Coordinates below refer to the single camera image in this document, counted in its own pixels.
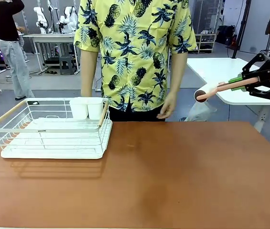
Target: plastic bag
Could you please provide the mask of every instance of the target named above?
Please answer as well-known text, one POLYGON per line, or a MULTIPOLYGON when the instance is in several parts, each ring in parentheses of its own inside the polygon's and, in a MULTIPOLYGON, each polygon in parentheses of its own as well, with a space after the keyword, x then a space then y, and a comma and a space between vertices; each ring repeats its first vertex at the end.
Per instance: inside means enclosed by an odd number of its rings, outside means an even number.
POLYGON ((208 121, 213 113, 217 111, 208 102, 196 102, 191 108, 185 122, 204 122, 208 121))

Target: hand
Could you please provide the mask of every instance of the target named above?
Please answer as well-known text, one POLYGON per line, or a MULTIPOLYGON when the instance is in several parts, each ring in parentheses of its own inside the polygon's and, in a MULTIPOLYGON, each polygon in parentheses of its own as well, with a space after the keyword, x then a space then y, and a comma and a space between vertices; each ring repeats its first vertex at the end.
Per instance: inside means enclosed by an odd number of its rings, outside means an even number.
POLYGON ((24 27, 18 26, 18 27, 17 27, 17 30, 18 30, 19 32, 22 32, 22 33, 25 32, 25 28, 24 28, 24 27))
POLYGON ((158 119, 165 119, 171 116, 172 112, 175 110, 177 101, 177 93, 170 92, 164 101, 163 107, 160 114, 157 115, 158 119))

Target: equipment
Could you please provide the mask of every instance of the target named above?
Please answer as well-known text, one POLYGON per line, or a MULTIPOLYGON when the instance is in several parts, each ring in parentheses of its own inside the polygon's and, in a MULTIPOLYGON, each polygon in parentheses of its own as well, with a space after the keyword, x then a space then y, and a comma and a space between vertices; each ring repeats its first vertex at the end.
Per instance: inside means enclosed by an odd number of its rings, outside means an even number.
POLYGON ((36 22, 37 27, 40 29, 41 33, 46 33, 49 27, 49 22, 43 14, 42 7, 34 7, 34 11, 37 13, 38 21, 36 22))
POLYGON ((29 105, 28 102, 32 99, 26 99, 5 113, 0 117, 1 156, 102 158, 112 127, 108 99, 103 99, 102 113, 97 120, 76 118, 70 103, 72 100, 73 98, 38 98, 40 104, 29 105))
POLYGON ((59 22, 59 31, 60 33, 70 33, 76 31, 77 26, 77 12, 74 6, 67 6, 65 8, 65 16, 61 16, 59 22))
POLYGON ((270 90, 258 90, 257 87, 260 86, 270 88, 270 59, 262 52, 257 54, 244 66, 243 72, 240 73, 237 78, 231 79, 228 83, 219 83, 219 85, 214 85, 213 87, 205 85, 195 92, 194 97, 199 102, 205 102, 217 92, 228 89, 231 89, 232 91, 241 89, 249 92, 252 96, 270 99, 270 90), (265 61, 265 63, 258 70, 249 71, 254 63, 263 61, 265 61))

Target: black top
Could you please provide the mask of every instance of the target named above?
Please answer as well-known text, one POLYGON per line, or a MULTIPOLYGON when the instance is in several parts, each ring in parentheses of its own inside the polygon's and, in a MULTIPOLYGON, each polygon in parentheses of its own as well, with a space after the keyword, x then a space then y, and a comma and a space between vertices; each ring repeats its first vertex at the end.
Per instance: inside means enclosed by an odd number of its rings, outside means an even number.
POLYGON ((12 2, 0 1, 0 39, 4 41, 18 41, 19 36, 17 28, 12 17, 24 9, 24 3, 21 0, 12 0, 12 2))

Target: brown table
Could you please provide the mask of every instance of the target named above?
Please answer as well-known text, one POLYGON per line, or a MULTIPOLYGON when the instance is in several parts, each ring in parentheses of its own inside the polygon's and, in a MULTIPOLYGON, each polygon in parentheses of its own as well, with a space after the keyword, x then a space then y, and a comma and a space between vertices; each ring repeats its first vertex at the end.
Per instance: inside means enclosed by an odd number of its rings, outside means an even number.
POLYGON ((0 227, 270 229, 250 124, 114 123, 101 160, 0 157, 0 227))

